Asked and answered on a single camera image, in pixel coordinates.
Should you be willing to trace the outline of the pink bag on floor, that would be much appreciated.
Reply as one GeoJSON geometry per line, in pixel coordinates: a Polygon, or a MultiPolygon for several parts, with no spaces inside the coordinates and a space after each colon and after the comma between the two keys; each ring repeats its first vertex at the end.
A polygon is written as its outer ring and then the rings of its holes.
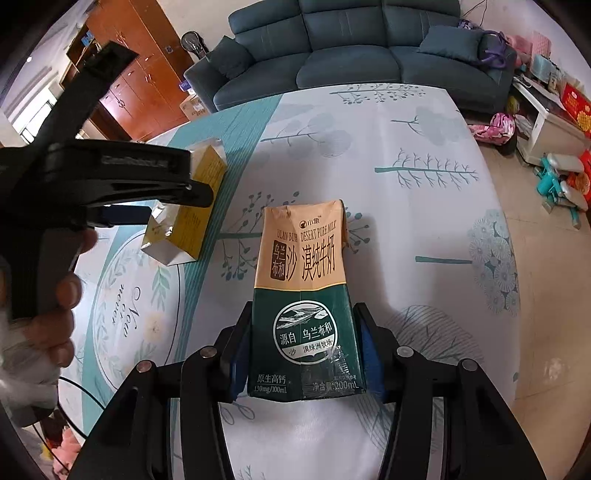
{"type": "Polygon", "coordinates": [[[483,143],[502,146],[508,143],[516,133],[515,120],[506,113],[496,113],[488,124],[470,124],[473,137],[483,143]]]}

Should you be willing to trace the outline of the white tv stand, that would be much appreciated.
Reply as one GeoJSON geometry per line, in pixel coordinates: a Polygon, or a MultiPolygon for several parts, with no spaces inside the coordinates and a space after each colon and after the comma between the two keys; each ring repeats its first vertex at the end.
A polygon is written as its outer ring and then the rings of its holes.
{"type": "Polygon", "coordinates": [[[566,111],[545,97],[534,85],[515,77],[512,92],[532,122],[531,132],[517,140],[517,151],[524,162],[540,165],[545,153],[579,157],[590,147],[590,139],[573,123],[566,111]]]}

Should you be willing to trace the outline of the black standing fan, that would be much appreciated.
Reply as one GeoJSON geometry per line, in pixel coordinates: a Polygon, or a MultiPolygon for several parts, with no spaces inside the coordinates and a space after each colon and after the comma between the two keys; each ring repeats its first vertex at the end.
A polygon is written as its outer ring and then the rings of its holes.
{"type": "Polygon", "coordinates": [[[207,54],[202,38],[195,31],[185,32],[180,38],[180,44],[186,52],[197,56],[198,59],[204,58],[207,54]]]}

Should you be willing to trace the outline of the cardboard box on floor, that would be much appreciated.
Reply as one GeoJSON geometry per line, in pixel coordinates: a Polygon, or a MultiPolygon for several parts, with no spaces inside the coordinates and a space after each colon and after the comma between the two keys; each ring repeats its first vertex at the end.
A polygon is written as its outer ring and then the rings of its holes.
{"type": "Polygon", "coordinates": [[[179,108],[188,121],[194,121],[209,114],[207,107],[204,106],[204,103],[196,94],[187,96],[179,104],[179,108]]]}

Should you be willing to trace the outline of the red gift box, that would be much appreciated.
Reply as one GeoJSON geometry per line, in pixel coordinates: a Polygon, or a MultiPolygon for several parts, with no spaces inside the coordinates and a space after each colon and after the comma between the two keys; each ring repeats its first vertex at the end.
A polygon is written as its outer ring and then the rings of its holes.
{"type": "Polygon", "coordinates": [[[566,83],[563,93],[561,95],[561,102],[574,120],[576,125],[585,134],[586,137],[591,135],[591,104],[590,100],[577,88],[570,83],[566,83]]]}

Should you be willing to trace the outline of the orange wooden cabinet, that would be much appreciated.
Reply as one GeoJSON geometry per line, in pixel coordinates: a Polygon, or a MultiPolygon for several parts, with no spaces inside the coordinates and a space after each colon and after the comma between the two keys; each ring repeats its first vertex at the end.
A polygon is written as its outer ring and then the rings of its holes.
{"type": "Polygon", "coordinates": [[[147,141],[187,121],[180,88],[192,65],[189,54],[156,1],[95,1],[66,56],[69,65],[60,80],[66,87],[109,42],[137,57],[111,84],[89,117],[109,140],[147,141]]]}

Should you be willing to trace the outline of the patterned teal tablecloth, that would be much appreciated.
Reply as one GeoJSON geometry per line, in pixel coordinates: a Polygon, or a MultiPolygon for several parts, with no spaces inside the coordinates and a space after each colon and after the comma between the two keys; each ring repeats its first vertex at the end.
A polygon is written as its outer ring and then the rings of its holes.
{"type": "Polygon", "coordinates": [[[211,345],[259,292],[259,274],[287,293],[263,323],[270,353],[332,375],[311,382],[310,402],[242,393],[221,405],[239,479],[379,474],[394,409],[353,391],[331,287],[425,358],[475,360],[513,399],[515,254],[485,159],[447,92],[295,91],[187,124],[163,144],[204,140],[224,149],[226,171],[197,261],[157,261],[143,228],[122,226],[100,230],[77,265],[76,354],[59,399],[80,436],[138,362],[167,365],[211,345]]]}

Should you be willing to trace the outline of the dark teal sofa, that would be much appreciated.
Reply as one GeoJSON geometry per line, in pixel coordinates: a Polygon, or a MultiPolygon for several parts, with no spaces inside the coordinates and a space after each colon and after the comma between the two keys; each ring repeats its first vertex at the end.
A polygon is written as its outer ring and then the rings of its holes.
{"type": "Polygon", "coordinates": [[[493,114],[517,53],[495,31],[466,29],[457,1],[259,1],[228,17],[223,37],[184,78],[211,112],[295,90],[367,84],[375,99],[446,90],[493,114]]]}

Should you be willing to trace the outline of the teal toy vehicle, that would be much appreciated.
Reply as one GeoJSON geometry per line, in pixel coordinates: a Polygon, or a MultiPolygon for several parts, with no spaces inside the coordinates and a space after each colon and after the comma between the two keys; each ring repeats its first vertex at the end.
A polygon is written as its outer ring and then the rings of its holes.
{"type": "Polygon", "coordinates": [[[576,156],[546,153],[541,157],[541,166],[535,168],[539,178],[537,193],[543,198],[542,206],[548,214],[557,207],[570,212],[571,224],[581,229],[580,214],[588,211],[589,204],[577,182],[590,178],[585,173],[583,162],[576,156]]]}

